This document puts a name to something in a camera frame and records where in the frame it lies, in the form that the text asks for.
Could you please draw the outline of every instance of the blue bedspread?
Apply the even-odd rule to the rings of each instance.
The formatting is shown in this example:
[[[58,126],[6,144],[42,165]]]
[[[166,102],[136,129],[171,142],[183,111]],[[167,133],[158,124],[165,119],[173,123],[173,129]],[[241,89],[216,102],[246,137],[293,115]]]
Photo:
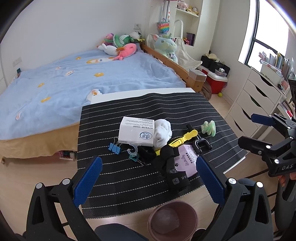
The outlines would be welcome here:
[[[106,94],[179,87],[185,84],[172,69],[142,51],[122,61],[112,61],[100,50],[74,54],[22,72],[0,95],[0,140],[79,122],[94,89]]]

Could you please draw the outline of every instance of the black striped cloth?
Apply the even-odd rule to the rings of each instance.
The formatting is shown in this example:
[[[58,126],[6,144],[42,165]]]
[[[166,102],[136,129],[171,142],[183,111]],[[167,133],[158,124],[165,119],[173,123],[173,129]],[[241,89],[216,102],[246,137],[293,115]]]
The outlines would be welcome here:
[[[126,151],[119,155],[109,151],[109,144],[118,136],[124,116],[166,119],[171,123],[172,139],[187,133],[188,123],[200,131],[204,121],[214,120],[216,135],[208,137],[213,149],[203,149],[203,153],[214,167],[224,172],[247,153],[239,148],[237,137],[225,120],[199,93],[150,93],[85,106],[79,127],[78,171],[83,171],[94,155],[103,160],[103,171],[82,205],[85,218],[106,218],[142,211],[186,195],[203,185],[196,174],[189,178],[190,185],[186,189],[169,191],[166,181],[152,164],[141,166],[129,160]]]

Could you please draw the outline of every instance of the black window frame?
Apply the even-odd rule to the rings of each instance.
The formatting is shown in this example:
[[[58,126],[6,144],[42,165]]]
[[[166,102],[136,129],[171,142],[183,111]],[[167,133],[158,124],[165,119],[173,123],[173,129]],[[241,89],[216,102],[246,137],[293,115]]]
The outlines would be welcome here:
[[[272,48],[269,45],[267,45],[266,43],[263,43],[262,41],[256,39],[257,30],[258,30],[258,24],[259,24],[259,14],[260,14],[260,3],[259,3],[259,0],[256,0],[255,26],[254,26],[254,31],[253,31],[253,35],[252,35],[252,40],[251,40],[250,48],[249,48],[249,51],[248,51],[246,60],[244,62],[244,64],[247,65],[248,67],[251,67],[251,66],[248,65],[248,62],[249,62],[250,57],[251,57],[251,54],[253,52],[253,48],[254,48],[254,44],[255,43],[258,43],[258,44],[262,45],[263,47],[272,50],[275,54],[278,53],[278,51],[276,51],[274,48]]]

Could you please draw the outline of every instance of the clear plastic hook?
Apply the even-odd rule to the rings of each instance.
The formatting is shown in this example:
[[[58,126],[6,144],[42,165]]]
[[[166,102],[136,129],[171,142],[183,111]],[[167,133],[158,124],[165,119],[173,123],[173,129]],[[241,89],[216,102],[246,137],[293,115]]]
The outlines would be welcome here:
[[[133,148],[135,148],[135,151],[134,152],[131,152],[130,149],[128,149],[128,154],[130,155],[136,155],[138,153],[138,146],[134,145],[134,144],[129,144],[131,145]]]

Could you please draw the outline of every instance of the yellow clip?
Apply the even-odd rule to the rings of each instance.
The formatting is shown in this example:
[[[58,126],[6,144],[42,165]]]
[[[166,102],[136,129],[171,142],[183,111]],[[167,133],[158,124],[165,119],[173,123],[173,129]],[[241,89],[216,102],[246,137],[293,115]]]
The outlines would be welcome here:
[[[197,130],[192,130],[190,132],[187,132],[183,137],[174,140],[173,142],[171,142],[169,145],[171,147],[179,147],[182,144],[184,144],[185,141],[189,141],[190,139],[192,139],[193,137],[196,137],[198,135]],[[156,155],[159,156],[160,155],[160,150],[156,151]]]

